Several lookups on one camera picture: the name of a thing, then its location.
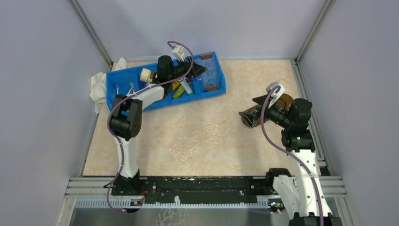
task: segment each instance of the white wall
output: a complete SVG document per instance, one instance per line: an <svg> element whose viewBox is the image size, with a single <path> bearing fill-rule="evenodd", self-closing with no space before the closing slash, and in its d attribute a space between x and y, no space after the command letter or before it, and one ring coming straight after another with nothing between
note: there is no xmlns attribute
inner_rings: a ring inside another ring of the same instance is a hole
<svg viewBox="0 0 399 226"><path fill-rule="evenodd" d="M325 0L79 0L113 61L154 60L168 40L221 59L295 57Z"/></svg>
<svg viewBox="0 0 399 226"><path fill-rule="evenodd" d="M300 66L360 225L397 225L399 1L336 1Z"/></svg>
<svg viewBox="0 0 399 226"><path fill-rule="evenodd" d="M54 225L107 65L67 0L4 0L0 68L0 225Z"/></svg>

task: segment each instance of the blue plastic container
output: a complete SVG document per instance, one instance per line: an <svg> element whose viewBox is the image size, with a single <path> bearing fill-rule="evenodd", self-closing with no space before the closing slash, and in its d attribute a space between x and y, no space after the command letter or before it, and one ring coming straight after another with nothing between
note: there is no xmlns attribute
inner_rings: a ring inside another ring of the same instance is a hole
<svg viewBox="0 0 399 226"><path fill-rule="evenodd" d="M146 107L144 110L153 110L157 108L162 108L171 105L177 105L181 103L186 103L193 100L200 100L210 97L220 96L226 93L226 81L224 80L224 75L222 68L217 59L216 53L212 52L213 58L202 60L201 55L194 55L194 62L201 66L208 68L208 71L193 79L191 81L191 89L194 95L189 96L184 92L179 98L173 99L172 96L177 91L174 90L167 97ZM130 83L133 82L134 91L137 92L145 88L145 82L140 81L140 74L143 68L147 68L151 71L157 71L157 63L142 65L138 67L127 68L120 71L108 72L107 73L107 105L111 110L113 100L116 96L116 85L119 87L119 94L126 95L131 86ZM207 92L206 86L210 84L216 84L218 89L214 91Z"/></svg>

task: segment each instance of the connector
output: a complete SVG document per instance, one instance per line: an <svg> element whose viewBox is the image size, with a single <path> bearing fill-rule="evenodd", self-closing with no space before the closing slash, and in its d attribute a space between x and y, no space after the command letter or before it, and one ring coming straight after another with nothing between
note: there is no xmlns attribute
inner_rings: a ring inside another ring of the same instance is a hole
<svg viewBox="0 0 399 226"><path fill-rule="evenodd" d="M183 46L176 45L173 50L172 50L173 55L176 57L178 61L184 61L185 56L184 56L184 48Z"/></svg>

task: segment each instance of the floor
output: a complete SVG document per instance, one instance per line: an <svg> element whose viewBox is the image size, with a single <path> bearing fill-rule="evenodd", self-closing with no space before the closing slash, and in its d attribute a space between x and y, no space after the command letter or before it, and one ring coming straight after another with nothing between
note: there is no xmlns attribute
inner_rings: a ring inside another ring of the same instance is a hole
<svg viewBox="0 0 399 226"><path fill-rule="evenodd" d="M147 63L132 62L128 67ZM137 164L146 176L261 176L269 168L287 168L287 156L273 148L261 128L248 128L238 112L255 105L278 81L299 97L289 60L220 61L226 79L223 96L143 112L137 136ZM109 109L103 105L88 152L84 176L115 175L116 144L107 130ZM281 145L281 128L267 122L266 131Z"/></svg>

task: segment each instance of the blue tray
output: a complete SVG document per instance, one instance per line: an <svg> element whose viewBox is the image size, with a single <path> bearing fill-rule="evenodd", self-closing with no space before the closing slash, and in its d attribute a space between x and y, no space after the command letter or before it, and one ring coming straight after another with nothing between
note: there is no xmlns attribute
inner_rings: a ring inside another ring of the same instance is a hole
<svg viewBox="0 0 399 226"><path fill-rule="evenodd" d="M194 92L193 96L189 96L184 92L179 98L173 99L172 96L176 90L169 93L167 97L146 107L144 110L153 110L157 108L162 108L166 106L177 105L181 103L190 102L193 100L200 100L210 97L220 96L226 93L226 81L224 80L224 75L222 68L220 67L219 61L215 52L212 52L213 58L202 60L200 54L194 56L194 62L201 66L208 68L206 72L192 80L191 89ZM107 73L107 105L111 110L113 100L116 96L116 85L119 87L119 94L126 95L131 86L130 83L133 82L134 91L137 92L145 87L145 82L140 81L140 74L143 68L147 68L151 71L157 71L157 63L142 65L139 67L127 68L120 71L108 72ZM207 92L206 86L216 84L218 89L214 91Z"/></svg>

